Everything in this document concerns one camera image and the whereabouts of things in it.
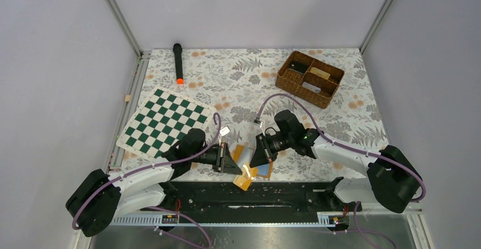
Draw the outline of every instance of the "chessboard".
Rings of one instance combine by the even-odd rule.
[[[210,105],[156,87],[127,122],[117,146],[142,158],[154,159],[191,128],[205,130],[215,112]]]

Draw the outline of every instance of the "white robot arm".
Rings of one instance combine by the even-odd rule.
[[[314,159],[338,162],[366,176],[359,179],[336,178],[331,187],[340,202],[380,203],[395,213],[405,210],[420,187],[416,178],[404,169],[376,158],[382,155],[419,176],[394,146],[388,145],[384,150],[376,151],[332,139],[316,129],[305,129],[289,110],[279,112],[274,120],[280,131],[256,136],[257,147],[251,167],[275,161],[277,153],[288,148]]]
[[[388,146],[380,151],[363,149],[360,152],[359,146],[329,140],[327,135],[319,134],[316,129],[305,129],[288,110],[279,112],[275,116],[275,122],[280,131],[256,136],[257,147],[250,166],[273,162],[279,151],[292,148],[298,154],[338,162],[366,176],[360,179],[336,178],[327,193],[323,194],[332,205],[344,206],[356,201],[378,202],[393,212],[402,213],[420,186],[405,170],[372,156],[381,154],[415,172],[396,147]],[[118,216],[148,206],[162,205],[166,197],[162,185],[190,170],[192,162],[211,164],[218,172],[242,174],[232,160],[226,143],[215,144],[190,161],[155,166],[197,154],[205,147],[204,142],[205,133],[199,129],[191,129],[182,140],[153,163],[110,175],[102,170],[93,171],[67,201],[66,208],[74,217],[97,189],[110,183],[94,196],[78,217],[77,224],[80,229],[85,236],[91,237],[105,229]]]

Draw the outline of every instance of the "floral tablecloth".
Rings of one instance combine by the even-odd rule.
[[[252,123],[265,98],[285,93],[275,86],[276,74],[293,49],[185,49],[185,84],[175,78],[174,54],[169,49],[151,53],[139,103],[155,87],[162,86],[213,105],[222,117],[222,126],[231,132],[223,137],[231,151],[237,144],[255,148],[255,136],[261,132]],[[387,145],[386,132],[358,49],[299,49],[321,61],[345,70],[337,93],[326,109],[302,99],[299,101],[314,115],[321,129],[340,140],[369,148]],[[283,109],[296,114],[305,127],[313,127],[307,114],[288,98],[273,98],[265,107],[265,127],[275,126],[274,115]],[[211,122],[206,130],[209,140],[215,132]],[[148,162],[126,152],[122,169]],[[311,159],[293,150],[279,152],[270,181],[330,181],[337,176],[362,177],[339,163]],[[177,180],[232,181],[234,175],[220,174],[210,165],[194,163]]]

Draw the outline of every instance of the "gray wall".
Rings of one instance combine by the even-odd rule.
[[[140,46],[359,47],[384,0],[116,0]]]
[[[364,59],[391,142],[428,187],[436,248],[479,248],[481,0],[395,0]]]
[[[0,0],[0,248],[67,248],[135,56],[104,0]]]

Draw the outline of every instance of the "woven storage box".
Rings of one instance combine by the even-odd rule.
[[[289,65],[293,61],[308,66],[306,73],[301,74],[290,70]],[[328,73],[329,78],[324,79],[312,73],[312,68]],[[295,51],[291,53],[277,73],[276,86],[318,107],[326,108],[336,93],[343,76],[344,70]],[[320,92],[316,93],[303,87],[304,82],[319,87]]]

